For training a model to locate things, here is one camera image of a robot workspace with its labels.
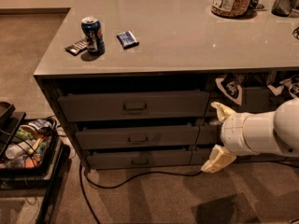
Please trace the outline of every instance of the baseboard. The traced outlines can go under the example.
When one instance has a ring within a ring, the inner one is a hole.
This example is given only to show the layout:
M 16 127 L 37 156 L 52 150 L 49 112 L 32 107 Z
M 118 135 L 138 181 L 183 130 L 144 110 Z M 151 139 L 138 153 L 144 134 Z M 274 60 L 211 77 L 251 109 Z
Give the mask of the baseboard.
M 66 14 L 69 7 L 54 8 L 0 8 L 0 15 L 17 14 Z

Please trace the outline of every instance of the glass jar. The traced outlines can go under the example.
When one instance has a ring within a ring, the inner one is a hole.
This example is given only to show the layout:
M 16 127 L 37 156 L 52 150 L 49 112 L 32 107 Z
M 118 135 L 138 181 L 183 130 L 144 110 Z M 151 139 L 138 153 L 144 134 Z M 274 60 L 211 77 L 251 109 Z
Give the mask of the glass jar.
M 213 0 L 211 11 L 219 16 L 235 18 L 246 13 L 250 0 Z

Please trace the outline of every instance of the brown floor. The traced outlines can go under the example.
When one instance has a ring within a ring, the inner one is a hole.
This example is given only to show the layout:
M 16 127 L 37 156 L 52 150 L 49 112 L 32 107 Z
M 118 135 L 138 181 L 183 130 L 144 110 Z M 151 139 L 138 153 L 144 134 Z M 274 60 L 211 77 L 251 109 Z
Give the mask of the brown floor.
M 63 19 L 57 14 L 0 16 L 0 100 L 25 111 L 27 118 L 52 114 L 32 74 Z M 78 168 L 75 156 L 51 223 L 96 223 L 83 199 Z M 93 170 L 89 177 L 113 186 L 154 170 L 191 174 L 200 166 Z M 85 177 L 83 185 L 101 223 L 280 224 L 299 218 L 299 169 L 272 162 L 232 164 L 216 174 L 194 177 L 144 175 L 117 189 L 98 189 Z M 0 191 L 0 223 L 35 223 L 40 194 L 31 190 L 16 198 L 16 193 Z

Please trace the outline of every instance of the can lid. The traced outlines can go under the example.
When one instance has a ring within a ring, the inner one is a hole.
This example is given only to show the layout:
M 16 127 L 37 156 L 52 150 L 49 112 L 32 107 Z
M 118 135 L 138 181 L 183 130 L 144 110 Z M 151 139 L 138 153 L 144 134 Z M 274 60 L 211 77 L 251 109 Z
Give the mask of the can lid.
M 96 23 L 98 21 L 98 19 L 96 19 L 95 17 L 86 17 L 84 19 L 82 19 L 82 23 L 85 24 L 93 24 Z

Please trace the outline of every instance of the white countertop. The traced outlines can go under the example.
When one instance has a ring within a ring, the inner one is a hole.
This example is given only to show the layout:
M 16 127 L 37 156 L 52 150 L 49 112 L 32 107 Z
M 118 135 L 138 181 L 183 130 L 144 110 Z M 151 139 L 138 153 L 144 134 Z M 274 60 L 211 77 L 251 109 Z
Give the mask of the white countertop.
M 224 19 L 210 12 L 212 0 L 77 0 L 51 42 L 36 76 L 144 72 L 298 69 L 299 19 L 271 13 L 275 0 L 253 16 Z M 64 51 L 84 37 L 81 20 L 102 23 L 106 52 Z M 116 34 L 132 31 L 138 47 L 123 50 Z

